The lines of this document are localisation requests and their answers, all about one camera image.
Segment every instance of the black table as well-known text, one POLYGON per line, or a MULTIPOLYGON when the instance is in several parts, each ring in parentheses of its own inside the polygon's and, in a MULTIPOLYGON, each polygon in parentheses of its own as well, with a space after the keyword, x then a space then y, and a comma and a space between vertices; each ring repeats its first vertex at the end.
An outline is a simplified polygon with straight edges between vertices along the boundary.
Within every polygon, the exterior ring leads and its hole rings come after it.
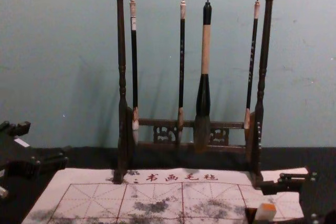
MULTIPOLYGON (((39 149, 47 154, 55 149, 39 149)), ((114 169, 117 165, 117 150, 114 148, 73 148, 68 153, 68 168, 114 169)), ((261 169, 275 170, 309 167, 324 173, 336 182, 336 148, 263 148, 261 169)), ((199 168, 245 170, 244 157, 231 153, 199 154, 173 151, 169 153, 139 151, 133 161, 133 168, 199 168)), ((54 174, 41 175, 37 180, 9 178, 1 184, 10 192, 10 197, 0 201, 0 223, 21 223, 43 193, 54 174)))

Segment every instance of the teal wall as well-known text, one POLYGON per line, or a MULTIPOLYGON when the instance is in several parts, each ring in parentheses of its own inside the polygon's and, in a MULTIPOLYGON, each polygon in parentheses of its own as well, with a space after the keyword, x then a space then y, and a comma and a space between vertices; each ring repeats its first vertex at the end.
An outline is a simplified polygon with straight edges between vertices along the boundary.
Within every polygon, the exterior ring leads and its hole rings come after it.
MULTIPOLYGON (((202 9, 186 0, 185 118, 195 117, 202 9)), ((211 119, 243 121, 255 0, 210 0, 211 119)), ((127 101, 132 106, 129 0, 127 101)), ((139 112, 177 118, 180 0, 136 0, 139 112)), ((32 122, 37 147, 116 147, 116 0, 0 0, 0 120, 32 122)), ((265 88, 263 146, 335 146, 336 0, 275 0, 265 88)), ((265 8, 261 0, 261 13, 265 8)), ((253 85, 256 103, 263 15, 253 85)), ((151 131, 141 128, 143 140, 151 131)), ((231 131, 231 143, 243 133, 231 131)), ((184 141, 192 131, 184 131, 184 141)))

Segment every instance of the green wall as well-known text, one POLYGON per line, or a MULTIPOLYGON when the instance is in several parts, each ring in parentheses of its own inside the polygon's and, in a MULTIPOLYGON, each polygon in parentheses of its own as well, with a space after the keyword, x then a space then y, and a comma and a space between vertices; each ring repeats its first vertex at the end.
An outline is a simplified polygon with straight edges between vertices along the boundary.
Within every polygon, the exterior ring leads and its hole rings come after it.
MULTIPOLYGON (((186 0, 185 118, 195 117, 202 9, 186 0)), ((132 106, 129 0, 127 101, 132 106)), ((180 0, 136 0, 139 112, 177 118, 180 0)), ((255 0, 210 0, 211 119, 243 121, 255 0)), ((335 146, 336 0, 274 0, 263 146, 335 146)), ((261 0, 263 14, 265 1, 261 0)), ((251 106, 256 103, 263 15, 251 106)), ((0 120, 32 122, 32 146, 116 147, 116 0, 0 0, 0 120)), ((151 130, 141 129, 142 140, 151 130)), ((243 132, 230 132, 243 143, 243 132)), ((184 141, 192 131, 184 131, 184 141)))

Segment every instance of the black tablecloth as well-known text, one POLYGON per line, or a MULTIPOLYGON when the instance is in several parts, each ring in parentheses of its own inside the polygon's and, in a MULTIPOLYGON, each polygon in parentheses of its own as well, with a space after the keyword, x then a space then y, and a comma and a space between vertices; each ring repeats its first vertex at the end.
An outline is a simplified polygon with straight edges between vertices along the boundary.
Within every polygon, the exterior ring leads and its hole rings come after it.
MULTIPOLYGON (((55 149, 39 149, 41 154, 55 149)), ((82 147, 68 152, 69 168, 114 169, 117 165, 117 151, 112 148, 82 147)), ((336 148, 263 148, 261 169, 275 170, 309 167, 324 173, 336 182, 336 148)), ((133 168, 199 168, 245 170, 244 156, 231 153, 211 153, 195 155, 190 152, 168 153, 157 151, 137 152, 133 168)), ((12 177, 0 186, 10 192, 10 197, 0 201, 0 223, 21 223, 34 206, 54 174, 41 175, 37 180, 12 177)))

